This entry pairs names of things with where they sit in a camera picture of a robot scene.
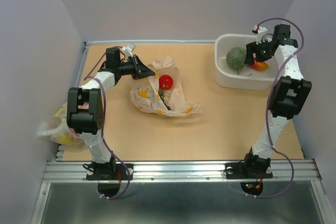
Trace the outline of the translucent banana-print plastic bag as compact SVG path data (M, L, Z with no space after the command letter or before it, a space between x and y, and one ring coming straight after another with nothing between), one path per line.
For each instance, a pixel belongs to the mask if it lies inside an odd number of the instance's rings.
M131 84L130 99L139 111L180 118L201 113L200 104L186 101L181 74L172 57L154 60L148 67L154 75Z

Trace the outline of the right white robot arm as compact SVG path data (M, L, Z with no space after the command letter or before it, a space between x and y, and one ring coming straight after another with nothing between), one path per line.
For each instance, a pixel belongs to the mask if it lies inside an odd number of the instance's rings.
M241 165L243 174L248 177L271 172L270 161L278 138L287 123L301 112L312 88L312 83L305 80L300 71L297 53L303 45L291 38L290 25L276 25L270 38L267 38L267 28L260 25L254 27L253 33L256 41L246 46L245 64L275 58L278 72L267 98L265 127Z

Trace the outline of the black fake grape bunch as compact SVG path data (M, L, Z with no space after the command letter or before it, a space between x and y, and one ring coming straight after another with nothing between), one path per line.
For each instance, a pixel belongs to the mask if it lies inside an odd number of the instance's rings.
M163 102L163 104L165 105L165 107L166 107L169 111L171 111L172 109L171 109L171 107L168 106L168 104L166 103L165 98L167 97L167 98L169 99L170 96L171 96L171 93L172 93L171 91L163 90L163 89L161 89L161 88L159 88L159 90L158 90L158 94L159 94L159 96L160 96L161 101Z

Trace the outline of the red fake apple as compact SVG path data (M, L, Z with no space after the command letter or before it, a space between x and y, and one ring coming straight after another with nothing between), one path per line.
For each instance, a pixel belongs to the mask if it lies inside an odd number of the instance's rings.
M174 84L173 78L168 74L161 75L159 77L159 88L162 90L169 90Z

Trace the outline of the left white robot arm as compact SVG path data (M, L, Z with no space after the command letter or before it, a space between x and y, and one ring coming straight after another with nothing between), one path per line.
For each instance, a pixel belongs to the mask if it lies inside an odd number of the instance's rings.
M117 172L116 157L103 139L106 91L114 87L123 76L139 80L155 74L133 53L134 49L134 44L106 49L96 63L96 75L89 73L85 77L86 84L68 91L67 125L89 147L91 163L85 165L89 176L98 175L110 179Z

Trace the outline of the green fake melon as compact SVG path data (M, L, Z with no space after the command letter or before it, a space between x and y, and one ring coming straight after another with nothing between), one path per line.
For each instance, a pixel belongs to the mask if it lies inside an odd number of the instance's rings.
M232 69L239 73L245 67L247 52L242 47L234 47L226 55L226 63Z

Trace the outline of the red-yellow fake mango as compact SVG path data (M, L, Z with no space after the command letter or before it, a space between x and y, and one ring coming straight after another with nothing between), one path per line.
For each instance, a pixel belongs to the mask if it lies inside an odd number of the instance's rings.
M256 71L265 71L269 68L269 65L266 62L255 61L254 64L249 65L249 67Z

